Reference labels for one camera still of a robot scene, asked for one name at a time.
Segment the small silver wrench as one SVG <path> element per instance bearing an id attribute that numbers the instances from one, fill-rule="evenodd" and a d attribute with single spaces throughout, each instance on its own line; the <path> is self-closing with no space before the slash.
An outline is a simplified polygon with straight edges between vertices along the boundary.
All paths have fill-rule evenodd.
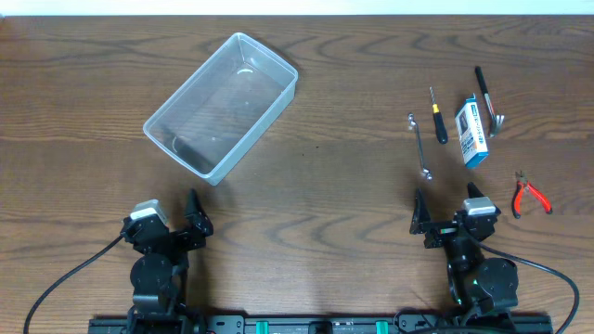
<path id="1" fill-rule="evenodd" d="M 409 128 L 414 131 L 415 136 L 416 136 L 421 174 L 423 175 L 423 177 L 425 179 L 432 180 L 433 179 L 432 172 L 427 168 L 425 159 L 424 159 L 424 155 L 423 155 L 423 147 L 422 147 L 419 125 L 416 122 L 416 119 L 415 119 L 415 116 L 413 113 L 409 113 L 407 115 L 407 119 L 409 122 Z"/>

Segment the black yellow screwdriver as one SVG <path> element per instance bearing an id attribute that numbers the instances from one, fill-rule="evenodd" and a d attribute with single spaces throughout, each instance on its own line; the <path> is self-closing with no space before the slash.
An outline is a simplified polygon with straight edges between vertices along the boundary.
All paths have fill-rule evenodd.
<path id="1" fill-rule="evenodd" d="M 432 100 L 432 108 L 433 108 L 433 121 L 435 125 L 435 134 L 437 141 L 444 145 L 448 142 L 448 135 L 446 131 L 446 126 L 444 123 L 444 119 L 442 116 L 441 111 L 439 110 L 438 104 L 435 99 L 433 88 L 429 88 L 431 100 Z"/>

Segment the white blue cardboard box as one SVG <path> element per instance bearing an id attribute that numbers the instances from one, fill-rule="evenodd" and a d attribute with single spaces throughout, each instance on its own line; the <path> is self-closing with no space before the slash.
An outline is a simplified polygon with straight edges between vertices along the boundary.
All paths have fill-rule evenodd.
<path id="1" fill-rule="evenodd" d="M 474 169 L 489 155 L 475 94 L 465 100 L 455 122 L 464 164 Z"/>

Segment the small black-handled hammer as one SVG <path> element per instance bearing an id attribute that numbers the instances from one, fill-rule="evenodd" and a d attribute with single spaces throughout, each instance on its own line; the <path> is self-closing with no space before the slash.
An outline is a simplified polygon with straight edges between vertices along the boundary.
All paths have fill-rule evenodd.
<path id="1" fill-rule="evenodd" d="M 474 72 L 490 116 L 489 136 L 496 137 L 501 130 L 502 124 L 505 120 L 505 116 L 500 113 L 497 113 L 495 110 L 495 107 L 491 100 L 491 96 L 488 92 L 482 68 L 480 66 L 476 66 Z"/>

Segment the clear plastic container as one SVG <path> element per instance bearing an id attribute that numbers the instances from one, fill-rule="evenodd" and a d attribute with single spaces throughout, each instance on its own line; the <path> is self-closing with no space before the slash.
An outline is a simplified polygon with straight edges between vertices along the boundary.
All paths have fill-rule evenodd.
<path id="1" fill-rule="evenodd" d="M 232 34 L 143 125 L 163 152 L 218 185 L 292 102 L 298 71 Z"/>

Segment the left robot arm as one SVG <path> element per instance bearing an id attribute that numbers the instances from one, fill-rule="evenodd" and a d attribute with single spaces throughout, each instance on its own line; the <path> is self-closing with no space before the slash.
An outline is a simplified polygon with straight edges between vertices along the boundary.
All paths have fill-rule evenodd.
<path id="1" fill-rule="evenodd" d="M 134 287 L 125 333 L 205 333 L 206 320 L 186 306 L 188 253 L 203 248 L 213 223 L 191 189 L 184 209 L 187 224 L 171 231 L 156 199 L 137 204 L 123 219 L 121 236 L 142 254 L 130 273 Z"/>

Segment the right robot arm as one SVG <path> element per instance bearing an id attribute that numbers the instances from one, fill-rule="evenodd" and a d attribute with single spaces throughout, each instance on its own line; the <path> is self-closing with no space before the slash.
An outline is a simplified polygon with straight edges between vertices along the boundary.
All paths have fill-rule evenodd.
<path id="1" fill-rule="evenodd" d="M 434 221 L 421 191 L 415 193 L 409 233 L 424 236 L 427 249 L 445 251 L 449 291 L 459 309 L 448 320 L 454 326 L 493 326 L 496 316 L 518 305 L 516 264 L 484 257 L 479 243 L 495 233 L 500 209 L 478 187 L 450 220 Z"/>

